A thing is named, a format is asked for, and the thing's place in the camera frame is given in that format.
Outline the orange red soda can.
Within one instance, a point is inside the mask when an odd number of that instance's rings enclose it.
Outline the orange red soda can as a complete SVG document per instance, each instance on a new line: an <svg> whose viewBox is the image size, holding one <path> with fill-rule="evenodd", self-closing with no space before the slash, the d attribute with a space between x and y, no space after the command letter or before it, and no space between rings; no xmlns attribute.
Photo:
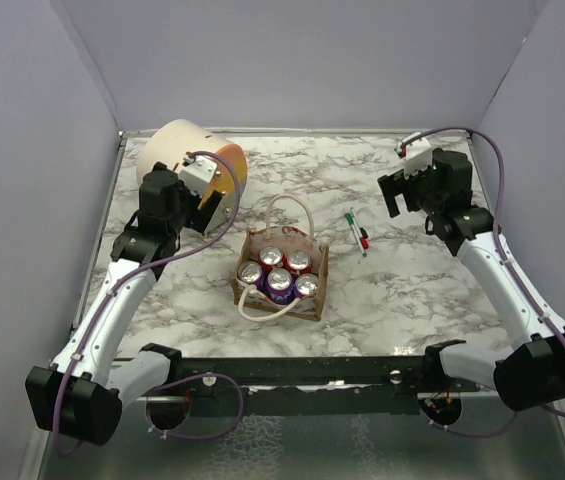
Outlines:
<svg viewBox="0 0 565 480"><path fill-rule="evenodd" d="M267 245L259 252L259 263L265 272L284 267L284 253L274 245Z"/></svg>

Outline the purple fanta can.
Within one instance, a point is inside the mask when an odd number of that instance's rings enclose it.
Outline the purple fanta can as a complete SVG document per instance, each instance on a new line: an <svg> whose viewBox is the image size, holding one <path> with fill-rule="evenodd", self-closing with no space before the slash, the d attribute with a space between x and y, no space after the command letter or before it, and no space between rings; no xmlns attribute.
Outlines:
<svg viewBox="0 0 565 480"><path fill-rule="evenodd" d="M254 286L258 291L262 292L264 280L265 272L256 261L245 261L237 268L237 281L243 287Z"/></svg>
<svg viewBox="0 0 565 480"><path fill-rule="evenodd" d="M296 298L305 298L315 295L319 289L319 277L312 273L298 276L294 283L294 294Z"/></svg>
<svg viewBox="0 0 565 480"><path fill-rule="evenodd" d="M276 304L288 305L294 299L294 279L284 268L271 270L265 280L268 297Z"/></svg>

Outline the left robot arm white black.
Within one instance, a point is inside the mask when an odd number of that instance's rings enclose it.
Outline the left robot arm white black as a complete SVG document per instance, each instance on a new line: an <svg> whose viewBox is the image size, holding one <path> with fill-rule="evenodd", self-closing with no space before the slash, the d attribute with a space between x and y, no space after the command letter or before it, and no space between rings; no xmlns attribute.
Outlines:
<svg viewBox="0 0 565 480"><path fill-rule="evenodd" d="M153 346L120 368L118 346L138 307L179 249L183 228L202 231L221 195L210 185L218 166L208 158L177 170L156 163L141 180L138 208L115 239L104 281L79 327L47 367L34 367L25 389L37 426L93 445L107 443L123 410L155 388L182 385L178 353Z"/></svg>

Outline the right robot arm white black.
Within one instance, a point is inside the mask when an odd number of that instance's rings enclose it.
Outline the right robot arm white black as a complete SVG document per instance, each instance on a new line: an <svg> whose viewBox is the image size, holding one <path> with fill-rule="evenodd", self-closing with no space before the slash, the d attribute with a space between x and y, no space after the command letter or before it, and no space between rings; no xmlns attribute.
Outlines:
<svg viewBox="0 0 565 480"><path fill-rule="evenodd" d="M443 391L456 379L468 380L496 391L516 412L565 399L565 320L515 269L490 211L474 204L468 157L431 146L401 147L398 154L403 169L378 180L390 216L400 213L398 197L408 211L425 212L426 233L477 280L511 341L501 351L462 340L431 345L421 367L423 383Z"/></svg>

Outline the red cola can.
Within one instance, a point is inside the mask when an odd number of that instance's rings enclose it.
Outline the red cola can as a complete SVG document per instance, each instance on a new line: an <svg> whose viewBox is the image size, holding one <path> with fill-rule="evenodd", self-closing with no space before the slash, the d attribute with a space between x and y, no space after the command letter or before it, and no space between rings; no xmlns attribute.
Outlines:
<svg viewBox="0 0 565 480"><path fill-rule="evenodd" d="M310 273L312 271L311 256L304 250L296 249L290 251L286 256L288 270L296 276Z"/></svg>

